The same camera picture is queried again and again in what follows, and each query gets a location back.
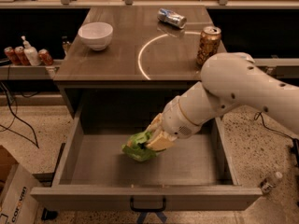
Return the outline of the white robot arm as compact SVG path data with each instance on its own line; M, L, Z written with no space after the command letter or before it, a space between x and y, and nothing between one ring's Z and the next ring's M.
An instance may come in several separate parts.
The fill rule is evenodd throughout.
M189 138L202 125L247 105L299 134L299 88L270 77L247 53L217 53L202 66L200 80L175 97L148 126L146 147L161 151Z

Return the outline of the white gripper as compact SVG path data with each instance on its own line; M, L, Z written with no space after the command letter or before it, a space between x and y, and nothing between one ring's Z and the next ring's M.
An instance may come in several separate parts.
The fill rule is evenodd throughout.
M176 96L165 106L163 113L159 113L147 127L147 132L160 133L146 144L146 148L154 151L168 149L174 145L175 137L187 139L201 128L201 125L195 125L186 118L179 105L179 96Z

